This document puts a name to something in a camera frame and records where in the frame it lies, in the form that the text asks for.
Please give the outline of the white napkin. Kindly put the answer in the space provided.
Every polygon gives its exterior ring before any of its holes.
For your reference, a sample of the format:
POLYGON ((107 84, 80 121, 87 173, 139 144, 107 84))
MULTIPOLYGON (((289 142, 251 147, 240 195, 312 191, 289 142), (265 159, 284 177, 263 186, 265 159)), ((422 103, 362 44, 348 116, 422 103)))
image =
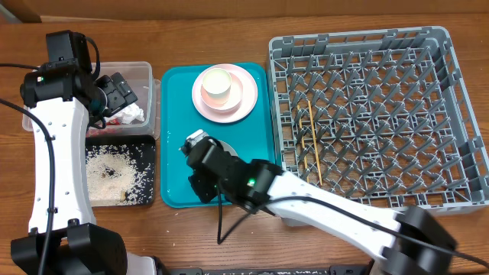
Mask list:
POLYGON ((144 110, 136 103, 132 103, 108 119, 112 120, 115 118, 119 121, 120 125, 129 125, 133 122, 143 122, 145 120, 144 110))

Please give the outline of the pink bowl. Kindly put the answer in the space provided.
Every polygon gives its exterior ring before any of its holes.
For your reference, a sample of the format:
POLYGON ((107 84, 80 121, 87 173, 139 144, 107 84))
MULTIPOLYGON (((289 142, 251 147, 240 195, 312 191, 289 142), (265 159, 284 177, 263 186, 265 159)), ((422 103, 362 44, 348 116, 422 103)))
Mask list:
POLYGON ((223 98, 211 97, 201 85, 201 98, 203 102, 205 103, 205 105, 207 105, 208 107, 210 107, 211 109, 217 112, 230 112, 234 108, 237 108, 241 102, 242 89, 243 89, 241 80, 234 74, 230 73, 230 75, 232 77, 232 85, 226 97, 223 98))

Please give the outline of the wooden chopstick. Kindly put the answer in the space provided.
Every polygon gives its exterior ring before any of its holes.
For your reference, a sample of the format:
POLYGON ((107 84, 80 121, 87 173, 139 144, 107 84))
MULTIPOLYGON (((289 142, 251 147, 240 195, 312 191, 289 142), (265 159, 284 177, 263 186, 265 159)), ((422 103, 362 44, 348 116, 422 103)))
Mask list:
POLYGON ((318 149, 317 140, 316 140, 316 129, 315 129, 315 123, 313 120, 313 110, 312 110, 312 105, 311 105, 310 100, 307 100, 307 106, 308 106, 308 112, 309 112, 310 126, 312 129, 312 135, 313 135, 313 146, 314 146, 314 151, 315 151, 316 167, 317 167, 317 173, 318 173, 318 178, 319 178, 319 186, 322 187, 322 170, 321 170, 321 166, 320 166, 319 149, 318 149))
MULTIPOLYGON (((301 132, 302 129, 303 129, 303 123, 302 123, 302 115, 303 115, 303 113, 301 111, 300 105, 297 106, 297 114, 299 116, 299 127, 300 127, 300 132, 301 132)), ((306 176, 306 182, 309 183, 309 165, 308 165, 308 161, 307 161, 307 151, 306 151, 306 145, 305 145, 305 141, 304 141, 304 135, 305 134, 302 134, 301 137, 300 137, 301 148, 302 148, 301 155, 303 156, 302 159, 303 159, 303 164, 304 164, 304 172, 303 172, 303 175, 306 176)))

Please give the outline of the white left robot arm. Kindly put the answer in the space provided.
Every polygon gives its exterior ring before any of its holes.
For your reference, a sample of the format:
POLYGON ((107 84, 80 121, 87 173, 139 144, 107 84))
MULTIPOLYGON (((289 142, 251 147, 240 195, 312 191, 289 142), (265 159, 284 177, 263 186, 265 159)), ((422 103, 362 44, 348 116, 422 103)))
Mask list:
POLYGON ((137 101, 120 73, 99 74, 73 31, 46 36, 49 60, 21 84, 21 111, 33 122, 35 194, 28 236, 11 242, 27 274, 125 274, 121 236, 96 224, 86 179, 86 132, 137 101))

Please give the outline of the cream cup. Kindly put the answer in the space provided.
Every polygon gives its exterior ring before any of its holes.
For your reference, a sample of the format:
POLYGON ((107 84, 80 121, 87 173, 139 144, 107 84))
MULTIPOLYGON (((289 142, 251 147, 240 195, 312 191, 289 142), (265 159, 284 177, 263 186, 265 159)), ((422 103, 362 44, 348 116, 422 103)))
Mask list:
POLYGON ((230 73, 222 68, 211 68, 202 79, 202 86, 214 98, 226 97, 232 85, 230 73))

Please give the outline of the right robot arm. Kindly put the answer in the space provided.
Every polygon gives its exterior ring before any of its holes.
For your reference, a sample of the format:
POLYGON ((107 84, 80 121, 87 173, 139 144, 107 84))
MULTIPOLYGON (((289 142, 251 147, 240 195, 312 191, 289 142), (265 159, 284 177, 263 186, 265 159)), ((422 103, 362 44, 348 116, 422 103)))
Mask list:
POLYGON ((311 225, 371 257, 372 274, 447 274, 455 239, 425 209, 398 212, 319 189, 267 160, 247 163, 198 130, 180 148, 201 202, 226 199, 249 215, 268 212, 311 225))

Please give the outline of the red snack wrapper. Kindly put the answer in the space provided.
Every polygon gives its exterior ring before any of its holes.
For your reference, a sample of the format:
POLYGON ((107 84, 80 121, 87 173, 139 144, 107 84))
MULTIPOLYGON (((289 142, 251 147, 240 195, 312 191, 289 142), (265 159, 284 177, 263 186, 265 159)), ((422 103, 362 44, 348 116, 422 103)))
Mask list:
POLYGON ((106 125, 109 126, 109 125, 119 125, 119 121, 115 118, 115 119, 112 119, 112 120, 109 120, 108 118, 106 119, 106 125))

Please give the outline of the grey bowl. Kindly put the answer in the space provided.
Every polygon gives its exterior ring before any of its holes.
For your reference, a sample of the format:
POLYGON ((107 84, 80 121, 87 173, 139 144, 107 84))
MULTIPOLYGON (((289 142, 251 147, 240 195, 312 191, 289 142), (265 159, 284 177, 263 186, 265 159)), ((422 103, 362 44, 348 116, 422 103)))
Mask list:
POLYGON ((222 145, 224 151, 229 152, 232 156, 235 156, 235 157, 238 156, 236 150, 233 149, 229 144, 227 144, 224 141, 220 141, 220 144, 222 145))

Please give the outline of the white plate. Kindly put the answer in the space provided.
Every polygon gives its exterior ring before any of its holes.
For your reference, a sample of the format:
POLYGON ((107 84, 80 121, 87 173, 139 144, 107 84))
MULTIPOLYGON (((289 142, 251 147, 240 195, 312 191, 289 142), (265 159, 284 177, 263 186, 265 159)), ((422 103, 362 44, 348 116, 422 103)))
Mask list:
POLYGON ((249 115, 257 103, 257 96, 257 83, 252 75, 241 66, 234 64, 218 64, 205 69, 197 76, 192 88, 192 100, 198 113, 210 121, 225 124, 242 120, 249 115), (205 105, 201 98, 202 76, 204 72, 211 68, 222 68, 229 71, 231 74, 234 74, 241 80, 243 88, 241 102, 237 108, 234 108, 230 112, 217 112, 205 105))

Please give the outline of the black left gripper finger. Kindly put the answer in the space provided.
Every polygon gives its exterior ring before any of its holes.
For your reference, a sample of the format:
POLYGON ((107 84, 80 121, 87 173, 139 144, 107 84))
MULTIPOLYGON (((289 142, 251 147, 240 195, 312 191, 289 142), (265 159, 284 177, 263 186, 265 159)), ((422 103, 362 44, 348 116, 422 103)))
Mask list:
POLYGON ((113 88, 114 88, 111 76, 108 76, 108 75, 101 76, 96 81, 96 85, 103 91, 103 93, 105 94, 105 97, 106 97, 105 109, 102 112, 102 115, 104 117, 112 117, 117 112, 120 112, 123 108, 122 109, 111 109, 110 108, 109 95, 112 93, 113 88))
POLYGON ((122 74, 114 73, 111 78, 114 85, 113 91, 109 95, 111 109, 122 109, 138 100, 122 74))

